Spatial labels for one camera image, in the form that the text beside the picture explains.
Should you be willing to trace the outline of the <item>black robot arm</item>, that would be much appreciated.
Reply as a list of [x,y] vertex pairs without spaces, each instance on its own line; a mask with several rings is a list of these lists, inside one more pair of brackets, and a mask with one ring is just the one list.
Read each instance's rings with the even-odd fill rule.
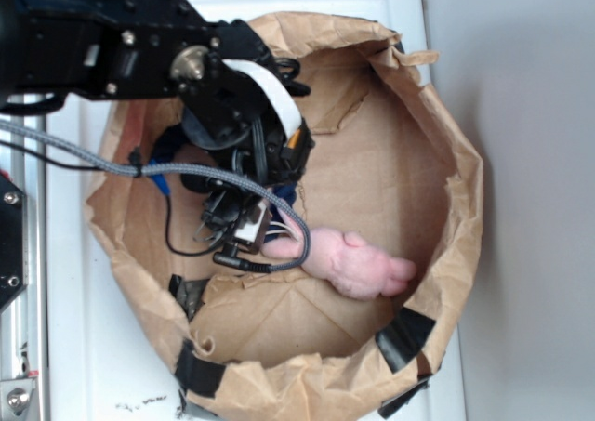
[[177,98],[189,142],[263,186],[306,169],[297,73],[246,22],[209,22],[187,0],[1,0],[2,113],[48,114],[70,94]]

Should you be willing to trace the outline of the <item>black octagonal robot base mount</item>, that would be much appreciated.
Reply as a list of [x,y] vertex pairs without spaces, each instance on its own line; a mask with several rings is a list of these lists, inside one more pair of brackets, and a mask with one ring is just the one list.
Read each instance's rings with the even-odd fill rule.
[[1,170],[1,312],[29,284],[25,265],[26,195],[6,170]]

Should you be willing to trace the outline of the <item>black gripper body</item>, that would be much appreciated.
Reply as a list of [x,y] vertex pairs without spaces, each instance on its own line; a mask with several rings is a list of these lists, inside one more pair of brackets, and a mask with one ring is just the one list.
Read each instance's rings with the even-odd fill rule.
[[206,153],[212,166],[263,187],[301,180],[315,147],[305,123],[287,136],[280,121],[270,115],[246,120],[242,115],[199,118],[185,113],[180,124],[182,135]]

